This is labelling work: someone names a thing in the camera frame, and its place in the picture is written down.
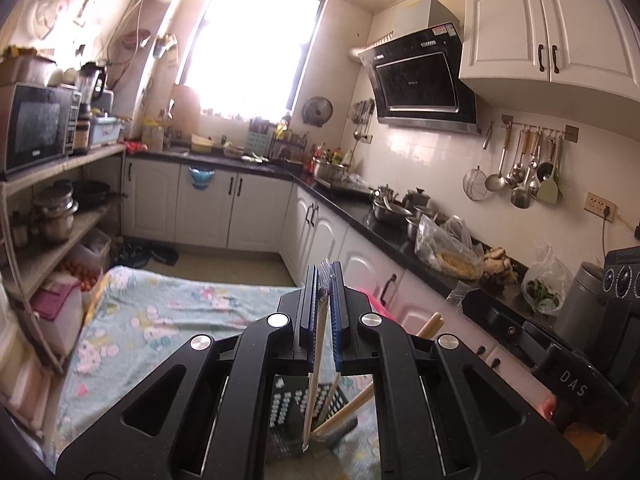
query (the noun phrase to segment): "window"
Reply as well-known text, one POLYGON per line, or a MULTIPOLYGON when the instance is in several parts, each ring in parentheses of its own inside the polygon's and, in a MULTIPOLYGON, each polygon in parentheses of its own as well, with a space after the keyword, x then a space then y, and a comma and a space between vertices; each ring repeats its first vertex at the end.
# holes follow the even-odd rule
POLYGON ((182 82, 203 109, 279 121, 291 110, 322 0, 211 0, 182 82))

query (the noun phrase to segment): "blue container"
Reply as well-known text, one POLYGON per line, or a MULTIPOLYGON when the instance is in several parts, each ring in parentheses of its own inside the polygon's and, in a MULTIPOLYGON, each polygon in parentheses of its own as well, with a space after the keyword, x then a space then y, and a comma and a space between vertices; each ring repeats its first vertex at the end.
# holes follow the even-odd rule
POLYGON ((216 174, 215 171, 203 171, 196 168, 189 168, 191 173, 191 182, 193 187, 197 190, 203 191, 209 187, 211 179, 216 174))

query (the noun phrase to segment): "power cord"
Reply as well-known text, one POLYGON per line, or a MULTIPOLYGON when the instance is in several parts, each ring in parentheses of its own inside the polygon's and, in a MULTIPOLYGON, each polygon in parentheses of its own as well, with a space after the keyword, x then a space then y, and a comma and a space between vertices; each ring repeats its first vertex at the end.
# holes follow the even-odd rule
POLYGON ((605 206, 604 207, 604 211, 602 212, 603 216, 604 216, 604 220, 602 221, 602 264, 604 265, 604 260, 607 258, 607 253, 604 250, 604 228, 607 225, 607 218, 609 218, 609 215, 611 213, 611 209, 609 208, 609 206, 605 206))

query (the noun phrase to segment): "kettle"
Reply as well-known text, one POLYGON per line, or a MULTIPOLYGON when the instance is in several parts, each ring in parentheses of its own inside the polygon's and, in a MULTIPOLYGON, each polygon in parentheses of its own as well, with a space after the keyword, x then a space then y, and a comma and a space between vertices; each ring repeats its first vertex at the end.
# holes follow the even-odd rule
POLYGON ((429 195, 425 195, 423 189, 419 187, 415 188, 415 191, 410 189, 402 199, 402 207, 413 211, 416 206, 426 206, 429 203, 429 199, 429 195))
POLYGON ((389 202, 393 202, 397 195, 398 194, 394 193, 393 189, 385 184, 384 186, 378 186, 378 189, 371 191, 371 193, 369 193, 369 198, 372 202, 382 203, 386 196, 389 202))

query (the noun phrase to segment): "floral blanket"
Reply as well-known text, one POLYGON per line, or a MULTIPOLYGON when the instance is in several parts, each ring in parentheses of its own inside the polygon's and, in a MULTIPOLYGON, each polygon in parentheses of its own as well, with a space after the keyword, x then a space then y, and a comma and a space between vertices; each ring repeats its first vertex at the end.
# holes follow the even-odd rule
MULTIPOLYGON (((197 333, 215 339, 242 332, 278 307, 287 287, 188 282, 127 267, 115 267, 102 282, 75 351, 70 357, 53 435, 46 445, 47 464, 129 393, 144 377, 197 333)), ((331 381, 333 359, 327 327, 321 381, 331 381)), ((342 378, 341 389, 353 398, 370 378, 342 378)), ((306 476, 332 479, 380 477, 374 403, 358 412, 358 427, 333 452, 314 446, 300 458, 271 463, 265 478, 306 476)))

